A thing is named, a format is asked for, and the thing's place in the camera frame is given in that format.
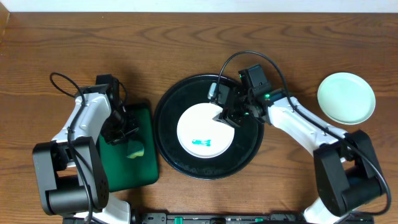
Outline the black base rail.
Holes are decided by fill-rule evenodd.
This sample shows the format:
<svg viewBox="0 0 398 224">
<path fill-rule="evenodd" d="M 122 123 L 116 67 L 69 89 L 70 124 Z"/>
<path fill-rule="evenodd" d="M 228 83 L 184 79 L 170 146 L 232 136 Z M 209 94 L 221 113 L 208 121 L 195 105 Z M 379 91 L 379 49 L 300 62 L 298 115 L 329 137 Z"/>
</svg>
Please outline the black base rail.
<svg viewBox="0 0 398 224">
<path fill-rule="evenodd" d="M 307 223 L 303 216 L 274 213 L 265 216 L 222 216 L 222 215 L 166 215 L 165 213 L 143 213 L 132 216 L 133 224 L 256 224 L 256 223 Z"/>
</svg>

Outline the green rectangular water tray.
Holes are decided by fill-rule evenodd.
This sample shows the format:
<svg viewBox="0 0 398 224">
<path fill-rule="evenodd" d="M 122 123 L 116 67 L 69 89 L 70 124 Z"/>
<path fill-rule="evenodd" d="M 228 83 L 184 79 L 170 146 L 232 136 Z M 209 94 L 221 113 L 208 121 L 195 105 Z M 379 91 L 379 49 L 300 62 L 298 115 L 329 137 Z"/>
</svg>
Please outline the green rectangular water tray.
<svg viewBox="0 0 398 224">
<path fill-rule="evenodd" d="M 106 144 L 102 136 L 98 138 L 97 148 L 108 178 L 110 192 L 150 185 L 159 178 L 150 107 L 145 103 L 130 106 L 138 120 L 139 130 L 128 140 L 143 143 L 144 155 L 129 159 L 126 157 L 128 141 L 113 146 Z"/>
</svg>

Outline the white stained plate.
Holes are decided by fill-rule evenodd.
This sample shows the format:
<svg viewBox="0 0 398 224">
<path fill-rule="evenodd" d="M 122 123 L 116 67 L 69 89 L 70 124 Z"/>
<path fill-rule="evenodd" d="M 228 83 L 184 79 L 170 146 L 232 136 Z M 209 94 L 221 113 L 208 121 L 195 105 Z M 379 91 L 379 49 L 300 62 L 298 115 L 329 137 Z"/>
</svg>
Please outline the white stained plate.
<svg viewBox="0 0 398 224">
<path fill-rule="evenodd" d="M 177 138 L 187 153 L 210 159 L 230 147 L 234 128 L 213 119 L 221 112 L 222 107 L 212 103 L 195 104 L 183 112 L 177 123 Z"/>
</svg>

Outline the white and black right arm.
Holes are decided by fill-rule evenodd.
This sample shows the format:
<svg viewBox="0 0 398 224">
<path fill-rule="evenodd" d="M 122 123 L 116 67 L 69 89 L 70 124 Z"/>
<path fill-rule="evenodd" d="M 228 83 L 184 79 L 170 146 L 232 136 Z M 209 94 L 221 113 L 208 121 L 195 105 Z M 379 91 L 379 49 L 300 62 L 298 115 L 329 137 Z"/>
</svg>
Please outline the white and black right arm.
<svg viewBox="0 0 398 224">
<path fill-rule="evenodd" d="M 370 137 L 348 133 L 311 113 L 285 90 L 212 84 L 209 99 L 222 108 L 216 121 L 239 128 L 244 118 L 283 130 L 312 156 L 318 198 L 303 212 L 308 223 L 343 223 L 373 217 L 358 208 L 389 195 Z"/>
</svg>

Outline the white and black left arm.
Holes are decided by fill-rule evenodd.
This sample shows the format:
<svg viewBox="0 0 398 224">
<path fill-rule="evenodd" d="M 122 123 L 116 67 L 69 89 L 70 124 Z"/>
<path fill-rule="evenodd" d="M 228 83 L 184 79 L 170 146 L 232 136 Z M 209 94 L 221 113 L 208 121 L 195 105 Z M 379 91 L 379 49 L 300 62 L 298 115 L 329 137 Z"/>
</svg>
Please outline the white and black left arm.
<svg viewBox="0 0 398 224">
<path fill-rule="evenodd" d="M 32 151 L 43 211 L 69 223 L 130 223 L 131 206 L 111 194 L 96 143 L 115 146 L 135 130 L 117 93 L 75 95 L 62 130 Z"/>
</svg>

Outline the green and yellow sponge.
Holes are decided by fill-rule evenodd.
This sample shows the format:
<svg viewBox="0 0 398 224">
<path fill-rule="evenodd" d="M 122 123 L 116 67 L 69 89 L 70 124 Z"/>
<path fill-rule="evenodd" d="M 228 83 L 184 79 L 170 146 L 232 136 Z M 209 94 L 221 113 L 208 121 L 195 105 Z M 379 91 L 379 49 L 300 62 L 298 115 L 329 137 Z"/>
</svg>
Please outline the green and yellow sponge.
<svg viewBox="0 0 398 224">
<path fill-rule="evenodd" d="M 129 159 L 135 159 L 144 155 L 144 145 L 138 140 L 128 140 L 126 157 Z"/>
</svg>

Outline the round black tray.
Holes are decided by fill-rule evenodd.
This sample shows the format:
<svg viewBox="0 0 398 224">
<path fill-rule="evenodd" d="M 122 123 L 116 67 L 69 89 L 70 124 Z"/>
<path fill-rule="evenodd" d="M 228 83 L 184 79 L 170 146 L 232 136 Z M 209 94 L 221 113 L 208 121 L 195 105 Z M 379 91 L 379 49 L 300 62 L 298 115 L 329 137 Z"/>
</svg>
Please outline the round black tray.
<svg viewBox="0 0 398 224">
<path fill-rule="evenodd" d="M 257 154 L 264 136 L 264 126 L 244 118 L 235 129 L 226 152 L 210 159 L 189 154 L 177 139 L 177 122 L 183 112 L 197 103 L 208 101 L 210 85 L 218 76 L 204 73 L 185 78 L 165 92 L 154 113 L 154 141 L 162 157 L 179 172 L 197 179 L 222 179 L 247 166 Z"/>
</svg>

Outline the mint green plate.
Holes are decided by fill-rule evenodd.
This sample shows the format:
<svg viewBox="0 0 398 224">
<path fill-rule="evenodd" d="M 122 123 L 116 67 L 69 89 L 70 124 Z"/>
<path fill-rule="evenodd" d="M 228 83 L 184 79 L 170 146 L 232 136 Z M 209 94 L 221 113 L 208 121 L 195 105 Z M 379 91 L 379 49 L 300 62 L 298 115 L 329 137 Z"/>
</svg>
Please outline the mint green plate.
<svg viewBox="0 0 398 224">
<path fill-rule="evenodd" d="M 347 125 L 366 121 L 376 108 L 371 86 L 363 78 L 348 72 L 327 76 L 318 87 L 317 100 L 330 119 Z"/>
</svg>

